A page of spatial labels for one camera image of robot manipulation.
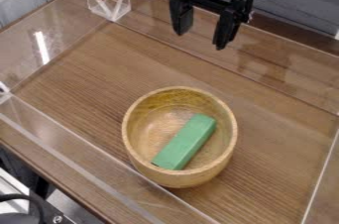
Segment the clear acrylic tray walls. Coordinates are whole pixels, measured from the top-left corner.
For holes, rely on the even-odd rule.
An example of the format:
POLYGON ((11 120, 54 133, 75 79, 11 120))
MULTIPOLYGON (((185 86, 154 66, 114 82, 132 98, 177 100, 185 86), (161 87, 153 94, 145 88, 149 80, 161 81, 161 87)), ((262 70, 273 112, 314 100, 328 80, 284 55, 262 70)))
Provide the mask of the clear acrylic tray walls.
POLYGON ((0 145, 105 222, 339 224, 339 56, 217 18, 176 35, 166 0, 54 0, 0 32, 0 145), (205 183, 170 188, 121 140, 132 103, 172 86, 229 106, 234 151, 205 183))

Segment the brown wooden bowl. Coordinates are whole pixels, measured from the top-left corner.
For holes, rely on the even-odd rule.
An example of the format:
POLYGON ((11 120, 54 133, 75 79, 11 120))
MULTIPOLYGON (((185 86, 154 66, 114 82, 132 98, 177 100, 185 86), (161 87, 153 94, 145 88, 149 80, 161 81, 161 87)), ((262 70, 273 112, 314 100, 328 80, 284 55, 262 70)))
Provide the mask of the brown wooden bowl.
POLYGON ((170 188, 200 185, 217 176, 237 137, 238 125, 226 103, 188 86, 150 91, 122 117, 121 140, 132 165, 170 188))

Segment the black metal bracket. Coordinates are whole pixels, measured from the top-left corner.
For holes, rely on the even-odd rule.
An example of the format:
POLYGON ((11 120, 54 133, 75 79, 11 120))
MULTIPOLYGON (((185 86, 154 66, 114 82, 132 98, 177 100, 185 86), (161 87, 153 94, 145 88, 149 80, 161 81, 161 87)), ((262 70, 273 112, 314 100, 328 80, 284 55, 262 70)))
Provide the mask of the black metal bracket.
POLYGON ((77 224, 63 212, 50 204, 43 198, 41 198, 33 191, 29 192, 29 196, 35 199, 43 209, 43 221, 45 224, 77 224))

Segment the green rectangular block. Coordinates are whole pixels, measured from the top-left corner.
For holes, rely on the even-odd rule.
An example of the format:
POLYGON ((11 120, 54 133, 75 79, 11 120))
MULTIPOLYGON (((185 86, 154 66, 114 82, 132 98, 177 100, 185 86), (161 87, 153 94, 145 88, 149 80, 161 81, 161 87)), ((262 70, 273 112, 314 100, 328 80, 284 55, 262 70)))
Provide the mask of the green rectangular block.
POLYGON ((181 170, 216 130, 216 119, 194 114, 180 128, 150 163, 164 169, 181 170))

